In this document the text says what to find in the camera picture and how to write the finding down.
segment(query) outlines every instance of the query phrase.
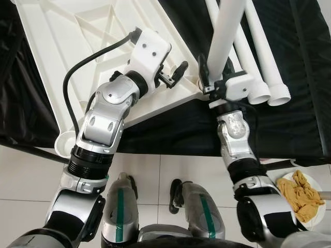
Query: black wire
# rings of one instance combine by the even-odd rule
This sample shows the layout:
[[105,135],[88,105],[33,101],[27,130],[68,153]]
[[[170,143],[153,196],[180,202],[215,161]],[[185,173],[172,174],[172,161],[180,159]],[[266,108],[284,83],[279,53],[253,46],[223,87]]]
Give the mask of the black wire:
[[89,109],[91,108],[91,104],[93,102],[93,99],[95,98],[95,92],[92,94],[92,96],[89,98],[88,102],[87,102],[87,106],[86,106],[86,110],[85,110],[85,114],[89,111]]
[[74,65],[67,72],[66,76],[64,77],[64,80],[63,80],[63,97],[64,97],[64,100],[66,102],[67,109],[69,111],[69,115],[70,115],[72,123],[73,123],[74,131],[76,133],[76,137],[78,136],[78,133],[79,133],[79,127],[78,127],[78,123],[77,123],[76,117],[74,115],[74,112],[72,110],[70,100],[69,100],[69,96],[68,96],[68,83],[69,83],[70,77],[73,75],[73,73],[75,71],[77,71],[82,66],[86,65],[88,62],[92,61],[93,59],[96,59],[97,57],[99,57],[99,56],[101,56],[101,55],[103,55],[103,54],[105,54],[105,53],[107,53],[107,52],[123,45],[125,42],[129,41],[132,34],[133,34],[133,32],[131,32],[128,36],[126,36],[124,39],[118,41],[117,43],[112,44],[112,45],[100,50],[99,52],[96,52],[95,54],[92,54],[91,56],[87,57],[86,59],[83,59],[78,64]]
[[229,100],[229,99],[226,99],[226,98],[224,100],[226,100],[227,102],[231,102],[233,104],[237,104],[239,106],[246,107],[247,109],[251,110],[254,113],[254,116],[255,116],[254,154],[255,154],[255,157],[257,159],[257,162],[259,164],[261,164],[260,163],[260,157],[259,157],[259,151],[258,151],[258,129],[259,129],[259,113],[258,113],[258,111],[252,105],[249,105],[249,104],[246,104],[246,103],[243,103],[243,102],[232,101],[232,100]]

